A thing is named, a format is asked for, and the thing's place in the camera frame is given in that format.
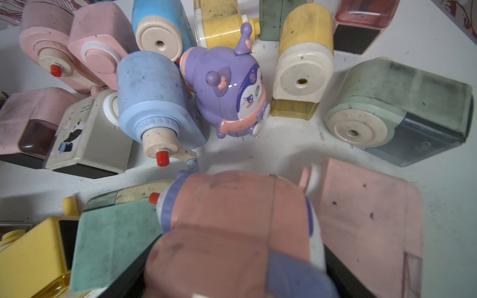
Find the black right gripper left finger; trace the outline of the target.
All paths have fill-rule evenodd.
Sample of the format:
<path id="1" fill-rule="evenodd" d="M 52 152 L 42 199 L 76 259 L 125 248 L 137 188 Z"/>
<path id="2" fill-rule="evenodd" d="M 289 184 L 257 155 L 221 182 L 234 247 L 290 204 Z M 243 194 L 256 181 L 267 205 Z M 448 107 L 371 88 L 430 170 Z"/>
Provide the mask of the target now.
<path id="1" fill-rule="evenodd" d="M 142 298 L 145 294 L 145 265 L 147 258 L 160 239 L 159 235 L 132 262 L 132 264 L 102 293 L 99 298 Z"/>

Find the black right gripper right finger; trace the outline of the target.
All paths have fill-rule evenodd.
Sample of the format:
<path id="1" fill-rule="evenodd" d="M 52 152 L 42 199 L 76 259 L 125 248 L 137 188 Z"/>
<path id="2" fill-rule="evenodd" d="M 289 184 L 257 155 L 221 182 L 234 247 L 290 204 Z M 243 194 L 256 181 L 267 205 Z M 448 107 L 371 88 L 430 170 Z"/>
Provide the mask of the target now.
<path id="1" fill-rule="evenodd" d="M 326 271 L 341 298 L 376 298 L 325 245 Z"/>

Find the pink boxy pencil sharpener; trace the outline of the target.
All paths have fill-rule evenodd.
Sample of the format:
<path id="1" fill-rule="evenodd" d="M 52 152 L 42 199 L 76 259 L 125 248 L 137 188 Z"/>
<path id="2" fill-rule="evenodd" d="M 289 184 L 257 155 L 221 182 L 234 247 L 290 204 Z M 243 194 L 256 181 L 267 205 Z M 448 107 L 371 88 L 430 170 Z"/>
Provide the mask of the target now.
<path id="1" fill-rule="evenodd" d="M 417 187 L 333 158 L 305 167 L 299 187 L 324 246 L 376 298 L 421 296 L 424 217 Z"/>

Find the pink dark-faced pencil sharpener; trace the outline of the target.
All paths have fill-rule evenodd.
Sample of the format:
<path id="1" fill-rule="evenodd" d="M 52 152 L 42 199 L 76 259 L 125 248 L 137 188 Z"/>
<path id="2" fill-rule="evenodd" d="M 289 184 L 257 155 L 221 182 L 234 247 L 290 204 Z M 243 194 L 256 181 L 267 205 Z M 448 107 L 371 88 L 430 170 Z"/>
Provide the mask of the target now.
<path id="1" fill-rule="evenodd" d="M 181 172 L 149 201 L 163 231 L 145 264 L 147 298 L 336 298 L 309 200 L 319 168 L 298 184 L 275 175 Z"/>

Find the cream pencil sharpener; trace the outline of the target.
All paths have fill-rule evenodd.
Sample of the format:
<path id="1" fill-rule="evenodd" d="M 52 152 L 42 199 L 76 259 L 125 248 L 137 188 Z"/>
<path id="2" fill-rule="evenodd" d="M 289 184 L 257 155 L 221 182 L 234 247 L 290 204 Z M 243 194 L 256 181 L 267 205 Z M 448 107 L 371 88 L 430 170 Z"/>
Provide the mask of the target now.
<path id="1" fill-rule="evenodd" d="M 44 168 L 98 179 L 127 170 L 133 140 L 119 128 L 118 97 L 107 89 L 71 105 Z"/>

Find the light blue pencil sharpener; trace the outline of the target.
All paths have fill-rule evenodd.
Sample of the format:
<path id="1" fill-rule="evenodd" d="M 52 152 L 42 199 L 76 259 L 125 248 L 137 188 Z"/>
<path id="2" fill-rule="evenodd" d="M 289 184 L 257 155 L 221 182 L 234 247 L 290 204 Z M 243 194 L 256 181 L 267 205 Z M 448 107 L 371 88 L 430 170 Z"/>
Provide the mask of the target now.
<path id="1" fill-rule="evenodd" d="M 119 126 L 144 155 L 166 167 L 174 158 L 199 172 L 195 149 L 207 140 L 194 97 L 179 68 L 155 52 L 128 54 L 117 69 Z"/>

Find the pink black-faced pencil sharpener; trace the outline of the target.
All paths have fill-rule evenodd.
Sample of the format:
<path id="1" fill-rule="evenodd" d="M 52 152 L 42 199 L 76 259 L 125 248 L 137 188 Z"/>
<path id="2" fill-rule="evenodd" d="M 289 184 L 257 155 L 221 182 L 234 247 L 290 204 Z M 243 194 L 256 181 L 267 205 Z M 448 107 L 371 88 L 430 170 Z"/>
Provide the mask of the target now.
<path id="1" fill-rule="evenodd" d="M 43 168 L 65 111 L 79 100 L 56 87 L 10 96 L 1 108 L 1 161 Z"/>

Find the pink square pencil sharpener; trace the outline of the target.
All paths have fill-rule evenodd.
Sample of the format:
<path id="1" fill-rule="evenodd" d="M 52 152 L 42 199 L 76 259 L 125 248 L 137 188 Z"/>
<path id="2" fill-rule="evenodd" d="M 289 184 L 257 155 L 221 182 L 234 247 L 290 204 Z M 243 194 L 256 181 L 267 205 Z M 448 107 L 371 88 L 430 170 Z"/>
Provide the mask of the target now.
<path id="1" fill-rule="evenodd" d="M 334 50 L 364 54 L 390 25 L 399 0 L 342 0 L 335 14 Z"/>

